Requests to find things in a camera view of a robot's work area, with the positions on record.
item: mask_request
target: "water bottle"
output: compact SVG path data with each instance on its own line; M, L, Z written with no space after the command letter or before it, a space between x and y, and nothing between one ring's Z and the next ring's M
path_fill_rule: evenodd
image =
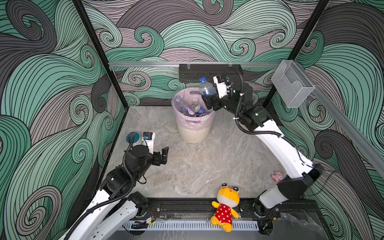
M199 91L201 95L214 95L216 93L212 83L207 82L205 77L200 78L200 82Z
M193 103L191 105L191 109L195 112L195 114L200 116L205 113L205 110L200 106L199 100L197 98L192 98L192 101Z
M179 95L176 95L173 99L173 104L177 110L179 110L182 114L195 118L195 112L191 109L191 107L182 99Z

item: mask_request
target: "trash bin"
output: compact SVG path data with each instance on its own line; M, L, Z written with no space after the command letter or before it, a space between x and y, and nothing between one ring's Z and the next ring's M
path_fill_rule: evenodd
M200 106L206 110L205 116L198 118L185 116L175 108L173 99L172 108L176 115L177 128L179 129L180 137L189 143L199 143L208 137L209 129L211 128L216 112L213 111L213 109L207 110L201 95L190 94L191 91L198 92L199 88L186 88L178 92L176 95L182 97L189 105L192 104L192 98L197 98Z

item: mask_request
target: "patterned wallpaper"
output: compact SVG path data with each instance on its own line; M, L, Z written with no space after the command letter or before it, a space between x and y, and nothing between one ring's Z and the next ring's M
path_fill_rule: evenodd
M348 0L332 1L340 3ZM287 59L317 1L83 0L109 61ZM129 105L170 105L178 68L115 68ZM245 69L262 102L274 69Z
M0 239L57 239L124 108L71 0L0 1Z
M297 59L316 84L384 155L384 1L350 1L328 7ZM280 129L329 172L307 191L335 239L384 238L384 180L315 96L287 109L272 100Z

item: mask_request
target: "yellow frog plush toy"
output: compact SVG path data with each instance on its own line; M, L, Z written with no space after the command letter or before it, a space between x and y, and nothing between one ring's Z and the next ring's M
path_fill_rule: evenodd
M239 214L233 210L239 204L239 188L228 187L226 183L221 185L217 193L217 201L212 202L212 206L217 208L215 214L211 218L213 225L219 225L226 232L232 231L232 216L239 217Z

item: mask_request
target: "pink plush toy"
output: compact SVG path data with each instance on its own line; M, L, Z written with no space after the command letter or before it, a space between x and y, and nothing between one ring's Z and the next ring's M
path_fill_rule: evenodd
M272 178L276 181L276 182L281 182L283 180L283 174L279 171L276 171L274 175L272 175Z

